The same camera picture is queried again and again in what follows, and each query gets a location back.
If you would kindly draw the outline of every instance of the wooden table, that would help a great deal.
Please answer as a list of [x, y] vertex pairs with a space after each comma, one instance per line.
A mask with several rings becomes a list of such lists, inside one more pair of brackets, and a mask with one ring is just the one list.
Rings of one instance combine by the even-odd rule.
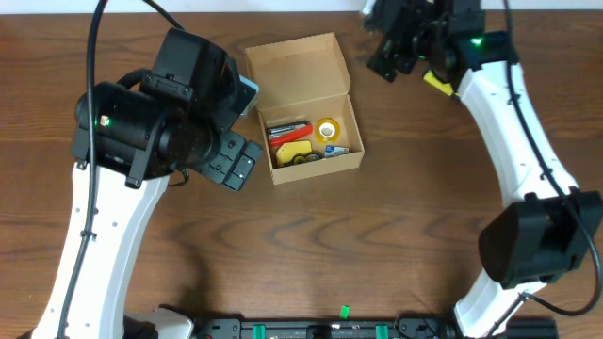
[[[193, 174], [168, 189], [140, 249], [127, 309], [170, 303], [199, 314], [394, 317], [442, 314], [481, 269], [480, 229], [500, 210], [497, 177], [469, 112], [414, 74], [388, 84], [364, 66], [379, 38], [357, 13], [177, 14], [239, 61], [243, 49], [335, 32], [367, 154], [360, 169], [274, 186], [263, 157], [234, 194]], [[69, 222], [75, 101], [85, 90], [89, 15], [0, 17], [0, 336], [34, 327]], [[489, 29], [503, 28], [492, 13]], [[151, 67], [168, 25], [109, 14], [97, 81]], [[520, 12], [515, 40], [530, 97], [558, 156], [584, 189], [603, 191], [603, 12]], [[259, 141], [256, 115], [235, 130]], [[603, 232], [597, 243], [603, 249]], [[578, 308], [593, 270], [540, 295]], [[550, 315], [533, 302], [522, 315]], [[603, 336], [603, 307], [556, 316], [563, 338]]]

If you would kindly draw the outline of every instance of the cardboard flap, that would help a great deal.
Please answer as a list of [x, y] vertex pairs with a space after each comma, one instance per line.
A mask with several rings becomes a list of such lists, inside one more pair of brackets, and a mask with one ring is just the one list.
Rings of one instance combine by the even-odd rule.
[[334, 33], [248, 48], [259, 110], [346, 94], [350, 74]]

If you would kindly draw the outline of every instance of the cardboard box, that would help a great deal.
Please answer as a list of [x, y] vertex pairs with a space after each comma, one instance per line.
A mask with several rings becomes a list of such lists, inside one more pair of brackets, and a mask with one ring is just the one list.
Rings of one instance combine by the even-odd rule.
[[[258, 46], [245, 52], [250, 78], [260, 87], [257, 110], [272, 182], [282, 184], [358, 168], [365, 147], [348, 94], [350, 74], [335, 34]], [[317, 121], [324, 118], [337, 121], [341, 130], [332, 144], [349, 147], [350, 153], [278, 169], [274, 157], [277, 148], [269, 147], [266, 129], [303, 120], [316, 128]], [[313, 151], [324, 154], [326, 145], [317, 141], [314, 132], [300, 140], [310, 140]]]

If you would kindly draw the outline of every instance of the red box cutter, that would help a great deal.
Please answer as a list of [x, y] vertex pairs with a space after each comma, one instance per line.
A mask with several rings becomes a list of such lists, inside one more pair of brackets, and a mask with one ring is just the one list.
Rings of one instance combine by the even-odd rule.
[[295, 131], [285, 134], [282, 137], [276, 137], [268, 142], [270, 146], [281, 146], [286, 142], [291, 142], [299, 139], [300, 137], [305, 137], [312, 133], [312, 125], [308, 124], [302, 128], [298, 128]]

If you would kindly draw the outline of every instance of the white background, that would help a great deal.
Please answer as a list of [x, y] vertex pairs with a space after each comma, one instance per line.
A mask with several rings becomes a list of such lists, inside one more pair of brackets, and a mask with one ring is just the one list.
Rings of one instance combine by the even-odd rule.
[[[170, 12], [360, 11], [366, 0], [155, 0]], [[92, 13], [97, 0], [0, 0], [0, 14]], [[482, 0], [485, 9], [502, 0]], [[511, 0], [516, 9], [603, 9], [603, 0]], [[141, 0], [110, 0], [107, 12], [153, 11]]]

